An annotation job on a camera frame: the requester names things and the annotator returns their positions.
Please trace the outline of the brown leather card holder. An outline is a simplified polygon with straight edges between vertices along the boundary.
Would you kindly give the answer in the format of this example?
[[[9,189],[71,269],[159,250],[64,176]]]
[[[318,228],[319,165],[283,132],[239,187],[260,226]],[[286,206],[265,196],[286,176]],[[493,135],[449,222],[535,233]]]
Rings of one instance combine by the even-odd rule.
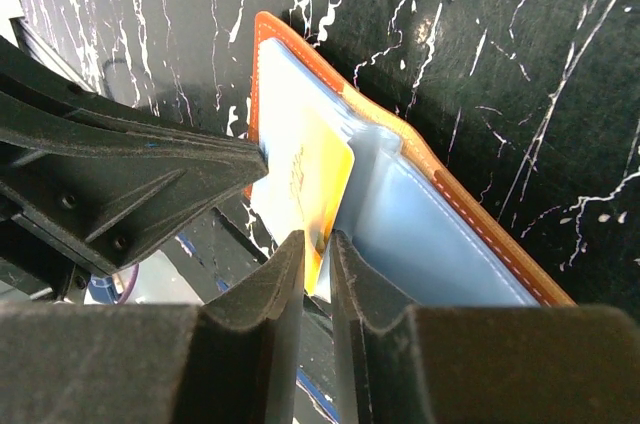
[[[313,110],[355,162],[333,231],[424,305],[568,306],[570,297],[495,221],[407,122],[349,84],[273,14],[255,19],[249,137],[263,111]],[[331,298],[329,238],[314,294]]]

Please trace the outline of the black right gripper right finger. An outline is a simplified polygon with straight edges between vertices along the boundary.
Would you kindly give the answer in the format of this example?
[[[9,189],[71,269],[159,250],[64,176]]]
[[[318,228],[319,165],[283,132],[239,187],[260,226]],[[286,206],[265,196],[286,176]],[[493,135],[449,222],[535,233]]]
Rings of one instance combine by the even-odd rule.
[[[608,306],[425,307],[330,239],[344,423],[635,423],[639,327]]]

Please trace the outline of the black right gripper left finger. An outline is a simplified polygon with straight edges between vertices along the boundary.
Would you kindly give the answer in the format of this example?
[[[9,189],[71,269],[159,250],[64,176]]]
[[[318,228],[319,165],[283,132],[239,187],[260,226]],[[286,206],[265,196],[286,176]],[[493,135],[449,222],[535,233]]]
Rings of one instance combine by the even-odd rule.
[[[201,306],[7,303],[5,423],[174,423],[171,407]]]

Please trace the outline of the gold credit card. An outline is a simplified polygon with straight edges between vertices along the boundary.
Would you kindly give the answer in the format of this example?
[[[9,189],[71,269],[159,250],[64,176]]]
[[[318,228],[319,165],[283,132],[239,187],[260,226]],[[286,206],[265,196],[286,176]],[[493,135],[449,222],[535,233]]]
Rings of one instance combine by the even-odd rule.
[[[268,175],[253,185],[252,207],[278,245],[291,232],[304,232],[304,289],[314,294],[354,153],[309,109],[283,115],[263,111],[259,135]]]

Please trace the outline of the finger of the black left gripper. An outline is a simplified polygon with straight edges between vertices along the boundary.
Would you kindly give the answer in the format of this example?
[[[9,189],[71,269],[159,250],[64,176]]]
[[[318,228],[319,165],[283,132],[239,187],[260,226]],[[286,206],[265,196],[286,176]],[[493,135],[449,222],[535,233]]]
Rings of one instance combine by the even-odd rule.
[[[90,271],[135,264],[265,176],[257,145],[110,130],[1,98],[1,216]]]
[[[235,140],[150,115],[86,91],[29,57],[5,38],[1,40],[1,90],[57,117],[78,117],[83,123],[97,124],[110,130],[201,143],[227,144]]]

